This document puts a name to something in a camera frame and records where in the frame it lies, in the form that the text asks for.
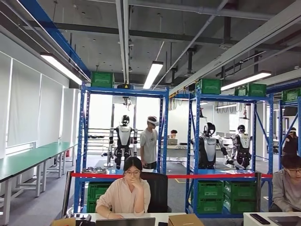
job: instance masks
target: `beige blouse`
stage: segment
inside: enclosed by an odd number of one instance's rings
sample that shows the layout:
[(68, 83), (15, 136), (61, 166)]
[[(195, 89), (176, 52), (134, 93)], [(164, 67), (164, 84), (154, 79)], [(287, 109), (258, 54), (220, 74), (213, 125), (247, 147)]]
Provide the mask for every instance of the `beige blouse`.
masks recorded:
[(134, 210), (137, 190), (134, 188), (133, 192), (131, 192), (124, 178), (117, 179), (112, 183), (105, 194), (97, 201), (96, 209), (99, 206), (106, 206), (109, 209), (112, 208), (114, 213), (134, 213), (137, 215), (146, 213), (151, 200), (151, 191), (147, 181), (141, 180), (141, 183), (143, 183), (144, 189), (144, 211), (141, 213), (136, 213)]

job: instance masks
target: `green workbench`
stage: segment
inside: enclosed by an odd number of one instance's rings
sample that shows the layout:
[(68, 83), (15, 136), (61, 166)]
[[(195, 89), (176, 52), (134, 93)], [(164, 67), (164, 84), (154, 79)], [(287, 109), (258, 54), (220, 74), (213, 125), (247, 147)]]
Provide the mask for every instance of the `green workbench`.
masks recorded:
[(0, 159), (0, 183), (5, 182), (2, 225), (8, 224), (13, 178), (17, 177), (17, 185), (18, 185), (21, 173), (36, 166), (36, 185), (35, 187), (38, 197), (40, 194), (41, 185), (42, 185), (42, 192), (45, 191), (46, 188), (47, 160), (60, 156), (59, 177), (60, 177), (62, 172), (64, 174), (65, 171), (66, 152), (72, 149), (72, 158), (74, 158), (74, 148), (76, 145), (76, 143), (69, 142), (54, 142)]

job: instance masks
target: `black shirt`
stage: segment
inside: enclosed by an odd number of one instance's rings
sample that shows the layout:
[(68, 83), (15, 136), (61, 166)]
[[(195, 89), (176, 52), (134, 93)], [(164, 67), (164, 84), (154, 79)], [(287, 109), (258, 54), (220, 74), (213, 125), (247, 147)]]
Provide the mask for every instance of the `black shirt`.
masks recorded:
[(288, 135), (287, 137), (290, 141), (285, 141), (284, 147), (283, 148), (283, 152), (286, 154), (295, 154), (297, 155), (298, 153), (298, 137), (291, 137)]

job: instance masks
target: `person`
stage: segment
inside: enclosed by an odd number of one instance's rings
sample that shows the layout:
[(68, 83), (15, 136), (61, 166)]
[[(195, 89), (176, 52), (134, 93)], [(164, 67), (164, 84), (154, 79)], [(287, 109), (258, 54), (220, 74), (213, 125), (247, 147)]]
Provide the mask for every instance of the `person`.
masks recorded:
[(273, 204), (270, 212), (301, 211), (301, 157), (284, 155), (284, 169), (274, 173), (272, 178)]
[(137, 216), (146, 213), (151, 191), (147, 181), (141, 179), (142, 169), (139, 158), (128, 157), (124, 165), (124, 177), (114, 181), (100, 196), (97, 201), (96, 212), (107, 219), (123, 218), (122, 213)]
[(177, 133), (178, 131), (173, 129), (172, 131), (170, 131), (170, 135), (169, 135), (169, 138), (175, 139)]
[(284, 147), (283, 148), (283, 155), (298, 153), (298, 137), (296, 134), (296, 128), (293, 127), (289, 135), (285, 139)]
[(155, 116), (147, 118), (147, 128), (140, 134), (141, 161), (145, 169), (157, 168), (157, 140), (158, 132), (155, 127), (158, 121)]

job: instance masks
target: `gray t-shirt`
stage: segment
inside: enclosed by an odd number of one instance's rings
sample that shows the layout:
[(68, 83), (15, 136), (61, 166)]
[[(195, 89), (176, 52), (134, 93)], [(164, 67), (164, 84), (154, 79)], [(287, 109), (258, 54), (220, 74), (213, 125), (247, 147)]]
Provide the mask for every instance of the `gray t-shirt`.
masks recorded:
[(140, 134), (140, 146), (144, 148), (144, 161), (146, 163), (157, 161), (157, 140), (158, 132), (155, 129), (152, 132), (145, 129)]
[(301, 210), (301, 183), (293, 184), (285, 170), (274, 173), (273, 202), (283, 212)]

